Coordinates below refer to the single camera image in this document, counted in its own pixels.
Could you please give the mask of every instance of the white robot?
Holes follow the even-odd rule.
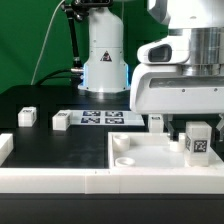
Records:
[[[224,1],[148,0],[148,11],[168,25],[169,35],[138,50],[141,64],[132,77],[131,110],[222,115]],[[222,119],[217,126],[222,136],[223,126]]]
[[[123,23],[107,7],[89,11],[89,59],[84,64],[81,94],[117,98],[130,91],[123,59]]]

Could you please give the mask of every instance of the white plastic base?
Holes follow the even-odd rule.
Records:
[[[130,138],[123,152],[113,148],[113,137],[119,134]],[[184,138],[174,143],[167,134],[109,133],[109,169],[2,168],[0,193],[224,194],[223,161],[211,150],[208,167],[189,167],[181,150]],[[118,162],[129,166],[115,166],[121,156],[126,159]]]

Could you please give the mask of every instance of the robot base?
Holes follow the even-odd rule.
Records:
[[[89,90],[78,90],[79,95],[81,96],[87,96],[90,98],[96,98],[96,99],[120,99],[124,97],[130,96],[130,88],[121,91],[121,92],[92,92]]]

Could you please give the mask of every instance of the black cable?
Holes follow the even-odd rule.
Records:
[[[60,73],[66,73],[66,72],[71,72],[71,69],[63,69],[63,70],[57,70],[57,71],[54,71],[52,73],[50,73],[49,75],[45,76],[44,78],[40,79],[36,84],[35,86],[40,86],[43,82],[45,82],[47,79],[55,76],[55,75],[58,75]]]

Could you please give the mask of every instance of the small white block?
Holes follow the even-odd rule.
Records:
[[[0,166],[6,160],[10,152],[13,150],[13,135],[0,135]]]
[[[71,125],[71,110],[60,110],[53,117],[53,130],[66,131]]]
[[[185,160],[190,166],[208,166],[212,128],[206,122],[187,122]]]
[[[150,114],[148,117],[148,128],[150,133],[163,133],[164,122],[161,114]]]
[[[36,107],[24,107],[18,114],[19,127],[32,127],[36,119]]]

